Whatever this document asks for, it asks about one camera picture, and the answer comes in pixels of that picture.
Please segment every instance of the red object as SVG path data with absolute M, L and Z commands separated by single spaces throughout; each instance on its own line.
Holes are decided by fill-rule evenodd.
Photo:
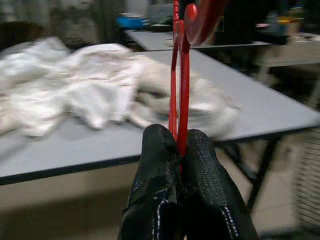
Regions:
M 171 61 L 171 97 L 169 130 L 177 142 L 180 154 L 186 154 L 189 111 L 190 46 L 202 44 L 214 30 L 223 14 L 225 0 L 201 0 L 199 7 L 189 4 L 184 20 L 179 20 L 179 0 L 173 1 L 173 50 Z M 180 56 L 180 111 L 177 131 L 176 66 Z

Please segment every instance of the gray tabletop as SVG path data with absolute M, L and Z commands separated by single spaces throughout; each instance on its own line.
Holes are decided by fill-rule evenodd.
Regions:
M 163 63 L 171 60 L 170 51 L 143 54 Z M 198 51 L 191 50 L 190 65 L 242 108 L 235 126 L 218 142 L 285 135 L 319 124 L 317 112 Z M 137 161 L 142 133 L 130 123 L 94 131 L 71 117 L 41 140 L 9 132 L 0 137 L 0 185 Z
M 125 33 L 140 45 L 146 51 L 169 51 L 172 50 L 172 45 L 168 43 L 172 42 L 172 32 L 150 32 L 150 31 L 134 31 L 126 30 Z M 254 48 L 269 46 L 269 43 L 262 41 L 254 41 L 250 44 L 229 44 L 229 45 L 209 45 L 202 44 L 200 46 L 192 47 L 199 50 L 221 50 L 232 48 Z

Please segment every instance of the blue container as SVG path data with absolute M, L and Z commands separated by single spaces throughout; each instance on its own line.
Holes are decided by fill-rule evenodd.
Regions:
M 129 18 L 125 16 L 119 16 L 116 22 L 126 30 L 141 29 L 145 26 L 146 20 L 144 18 Z

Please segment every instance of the desk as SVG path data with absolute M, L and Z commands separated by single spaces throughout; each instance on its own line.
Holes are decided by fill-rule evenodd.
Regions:
M 260 66 L 257 80 L 267 84 L 269 69 L 272 67 L 320 64 L 320 41 L 296 41 L 288 45 L 272 45 L 264 49 L 264 53 L 256 61 Z M 308 106 L 315 108 L 320 99 L 320 69 Z
M 125 33 L 135 41 L 145 51 L 171 51 L 172 46 L 166 44 L 167 40 L 173 39 L 172 32 L 151 32 L 151 31 L 135 31 L 126 30 Z M 232 44 L 232 45 L 209 45 L 202 44 L 200 46 L 193 46 L 192 49 L 202 51 L 227 50 L 234 48 L 257 48 L 269 46 L 269 43 L 262 41 L 255 41 L 251 44 Z
M 171 51 L 143 54 L 166 64 L 172 57 Z M 196 50 L 190 51 L 190 65 L 203 77 L 214 80 L 242 107 L 230 132 L 213 141 L 226 150 L 253 183 L 248 202 L 252 209 L 279 139 L 318 126 L 320 115 Z M 142 133 L 141 128 L 130 123 L 94 131 L 71 117 L 42 140 L 9 132 L 0 137 L 0 185 L 136 162 Z M 260 170 L 254 174 L 241 160 L 236 143 L 256 139 L 269 139 L 269 144 Z

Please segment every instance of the crumpled white fabric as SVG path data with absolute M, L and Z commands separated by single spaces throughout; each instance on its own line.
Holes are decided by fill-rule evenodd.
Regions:
M 6 122 L 0 133 L 19 127 L 23 135 L 42 137 L 68 112 L 95 129 L 122 121 L 144 69 L 129 52 L 119 44 L 101 44 L 69 54 L 57 38 L 48 38 L 4 56 L 0 88 L 8 101 L 0 98 L 0 121 Z M 8 119 L 14 119 L 10 126 Z
M 66 102 L 74 116 L 94 129 L 102 129 L 108 121 L 123 121 L 129 114 L 144 64 L 128 53 L 118 44 L 96 45 L 67 60 L 73 66 L 66 79 Z
M 22 43 L 1 52 L 0 134 L 21 127 L 26 135 L 41 136 L 39 132 L 46 128 L 44 125 L 48 125 L 46 121 L 57 121 L 46 113 L 54 104 L 47 104 L 49 108 L 37 107 L 38 102 L 44 103 L 47 98 L 53 97 L 51 92 L 47 94 L 45 88 L 41 88 L 44 82 L 38 84 L 37 80 L 51 73 L 55 65 L 69 54 L 69 50 L 56 37 L 34 44 Z
M 147 57 L 144 57 L 144 64 L 145 71 L 139 78 L 139 92 L 129 118 L 141 127 L 154 123 L 168 126 L 170 67 Z M 178 93 L 179 69 L 176 72 Z M 218 137 L 231 129 L 239 111 L 240 107 L 212 81 L 190 71 L 189 129 L 199 129 L 210 137 Z
M 56 63 L 69 55 L 67 47 L 56 37 L 37 41 L 0 61 L 0 91 L 14 88 L 49 74 Z

